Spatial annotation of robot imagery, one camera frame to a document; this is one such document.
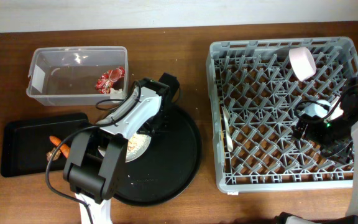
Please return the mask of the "white tissue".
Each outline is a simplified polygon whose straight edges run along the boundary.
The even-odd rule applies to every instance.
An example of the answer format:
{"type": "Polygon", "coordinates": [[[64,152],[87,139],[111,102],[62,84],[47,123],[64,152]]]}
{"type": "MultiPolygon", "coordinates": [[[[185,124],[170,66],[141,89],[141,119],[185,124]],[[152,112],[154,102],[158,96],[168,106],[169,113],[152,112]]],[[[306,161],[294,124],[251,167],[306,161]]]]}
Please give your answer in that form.
{"type": "Polygon", "coordinates": [[[122,88],[118,90],[111,88],[109,97],[112,100],[123,100],[126,97],[126,93],[123,91],[122,88]]]}

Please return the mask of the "grey plate with food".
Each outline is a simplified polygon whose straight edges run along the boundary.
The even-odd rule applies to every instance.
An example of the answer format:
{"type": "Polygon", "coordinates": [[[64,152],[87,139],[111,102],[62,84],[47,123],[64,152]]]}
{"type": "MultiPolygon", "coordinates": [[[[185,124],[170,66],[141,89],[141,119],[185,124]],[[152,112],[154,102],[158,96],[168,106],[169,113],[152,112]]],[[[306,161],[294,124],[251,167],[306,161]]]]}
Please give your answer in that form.
{"type": "Polygon", "coordinates": [[[118,162],[131,162],[139,158],[151,143],[151,137],[145,134],[134,134],[129,139],[121,134],[101,132],[98,138],[97,155],[118,162]]]}

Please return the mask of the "wooden chopstick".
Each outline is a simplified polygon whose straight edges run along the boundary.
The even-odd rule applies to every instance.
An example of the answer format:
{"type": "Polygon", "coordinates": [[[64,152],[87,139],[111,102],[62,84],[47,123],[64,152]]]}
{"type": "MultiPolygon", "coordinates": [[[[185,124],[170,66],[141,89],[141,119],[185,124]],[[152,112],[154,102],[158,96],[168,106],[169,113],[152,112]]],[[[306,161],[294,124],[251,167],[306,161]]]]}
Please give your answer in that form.
{"type": "Polygon", "coordinates": [[[222,159],[222,163],[223,163],[223,166],[226,165],[226,162],[225,162],[225,134],[224,134],[224,130],[221,129],[221,135],[220,135],[220,140],[221,140],[221,159],[222,159]]]}

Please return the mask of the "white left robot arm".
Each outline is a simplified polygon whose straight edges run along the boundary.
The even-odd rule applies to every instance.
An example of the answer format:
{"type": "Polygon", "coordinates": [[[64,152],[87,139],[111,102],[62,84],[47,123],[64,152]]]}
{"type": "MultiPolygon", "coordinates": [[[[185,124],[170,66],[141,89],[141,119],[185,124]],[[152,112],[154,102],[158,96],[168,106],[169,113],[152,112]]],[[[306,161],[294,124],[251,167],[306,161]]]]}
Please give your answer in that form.
{"type": "Polygon", "coordinates": [[[132,93],[109,110],[94,125],[70,134],[70,153],[63,169],[63,179],[75,196],[47,187],[55,194],[79,204],[82,223],[110,223],[110,204],[126,162],[127,145],[135,133],[150,137],[168,131],[167,114],[180,89],[176,77],[164,73],[159,80],[136,80],[132,93]]]}

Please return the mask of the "white plastic fork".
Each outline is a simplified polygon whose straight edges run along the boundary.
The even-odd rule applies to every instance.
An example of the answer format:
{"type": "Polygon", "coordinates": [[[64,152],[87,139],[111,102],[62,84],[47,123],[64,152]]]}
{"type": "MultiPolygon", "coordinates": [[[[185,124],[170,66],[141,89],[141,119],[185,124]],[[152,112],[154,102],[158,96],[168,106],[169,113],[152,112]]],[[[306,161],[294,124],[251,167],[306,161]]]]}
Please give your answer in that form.
{"type": "Polygon", "coordinates": [[[225,125],[225,135],[226,135],[226,141],[227,141],[227,150],[229,152],[233,151],[233,144],[232,144],[232,138],[229,130],[229,112],[228,110],[223,106],[223,121],[225,125]]]}

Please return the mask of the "brown food scrap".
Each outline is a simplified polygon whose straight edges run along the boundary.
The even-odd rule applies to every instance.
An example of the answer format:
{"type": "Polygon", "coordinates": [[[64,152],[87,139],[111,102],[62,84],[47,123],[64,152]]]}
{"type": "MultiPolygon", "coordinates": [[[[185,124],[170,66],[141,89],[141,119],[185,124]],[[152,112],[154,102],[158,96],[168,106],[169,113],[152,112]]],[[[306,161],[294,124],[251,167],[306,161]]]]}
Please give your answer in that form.
{"type": "Polygon", "coordinates": [[[56,148],[54,147],[51,151],[49,151],[48,153],[46,153],[46,158],[47,158],[47,161],[56,161],[60,155],[61,155],[61,151],[58,150],[55,154],[53,153],[54,151],[56,150],[56,148]]]}

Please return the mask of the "cream plastic cup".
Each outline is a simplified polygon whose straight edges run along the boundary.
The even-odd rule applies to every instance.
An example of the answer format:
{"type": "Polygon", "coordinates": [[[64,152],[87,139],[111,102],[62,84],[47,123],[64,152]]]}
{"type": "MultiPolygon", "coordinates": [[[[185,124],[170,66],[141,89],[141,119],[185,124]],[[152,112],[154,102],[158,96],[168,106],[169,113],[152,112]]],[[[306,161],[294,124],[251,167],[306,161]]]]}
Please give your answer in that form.
{"type": "Polygon", "coordinates": [[[331,116],[328,118],[329,121],[332,121],[340,116],[342,116],[344,111],[341,109],[340,105],[338,105],[334,110],[331,116]]]}

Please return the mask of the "pink plastic bowl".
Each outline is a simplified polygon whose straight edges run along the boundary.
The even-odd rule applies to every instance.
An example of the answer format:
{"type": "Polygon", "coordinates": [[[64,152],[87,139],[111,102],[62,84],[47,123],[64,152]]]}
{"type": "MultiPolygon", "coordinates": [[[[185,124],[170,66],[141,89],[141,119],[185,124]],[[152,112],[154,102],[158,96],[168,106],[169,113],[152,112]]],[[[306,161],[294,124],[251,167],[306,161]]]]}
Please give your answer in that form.
{"type": "Polygon", "coordinates": [[[304,81],[315,75],[316,64],[311,52],[306,47],[290,49],[288,56],[293,72],[299,81],[304,81]]]}

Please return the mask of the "orange carrot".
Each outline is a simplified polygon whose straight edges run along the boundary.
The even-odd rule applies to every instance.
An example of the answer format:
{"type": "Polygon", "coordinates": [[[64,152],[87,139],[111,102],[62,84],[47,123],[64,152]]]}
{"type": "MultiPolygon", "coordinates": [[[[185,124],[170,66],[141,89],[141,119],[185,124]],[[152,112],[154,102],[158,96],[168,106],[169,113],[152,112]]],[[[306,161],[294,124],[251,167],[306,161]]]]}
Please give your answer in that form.
{"type": "Polygon", "coordinates": [[[70,147],[66,144],[62,144],[62,140],[60,140],[56,136],[50,136],[49,139],[50,139],[51,143],[54,144],[55,146],[61,145],[59,150],[68,159],[68,157],[70,155],[70,147]]]}

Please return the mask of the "light blue plastic cup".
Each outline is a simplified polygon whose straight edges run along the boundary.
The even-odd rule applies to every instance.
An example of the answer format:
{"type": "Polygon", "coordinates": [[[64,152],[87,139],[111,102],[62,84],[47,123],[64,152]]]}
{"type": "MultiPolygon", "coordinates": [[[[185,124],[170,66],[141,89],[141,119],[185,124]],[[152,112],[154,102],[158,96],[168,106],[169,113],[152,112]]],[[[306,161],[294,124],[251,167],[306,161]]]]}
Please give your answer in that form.
{"type": "Polygon", "coordinates": [[[302,110],[304,114],[310,117],[325,117],[331,109],[331,104],[326,100],[317,100],[316,103],[310,103],[302,110]]]}

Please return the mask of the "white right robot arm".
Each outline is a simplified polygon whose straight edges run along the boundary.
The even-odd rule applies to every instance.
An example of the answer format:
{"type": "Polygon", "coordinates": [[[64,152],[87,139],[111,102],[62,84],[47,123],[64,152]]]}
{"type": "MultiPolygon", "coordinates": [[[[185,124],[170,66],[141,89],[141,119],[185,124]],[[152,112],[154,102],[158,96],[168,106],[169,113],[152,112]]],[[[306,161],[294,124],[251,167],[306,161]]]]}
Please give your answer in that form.
{"type": "Polygon", "coordinates": [[[334,105],[324,100],[306,100],[295,109],[298,118],[293,138],[310,140],[320,146],[321,155],[345,164],[354,162],[352,197],[343,218],[335,223],[358,223],[358,77],[349,79],[334,105]]]}

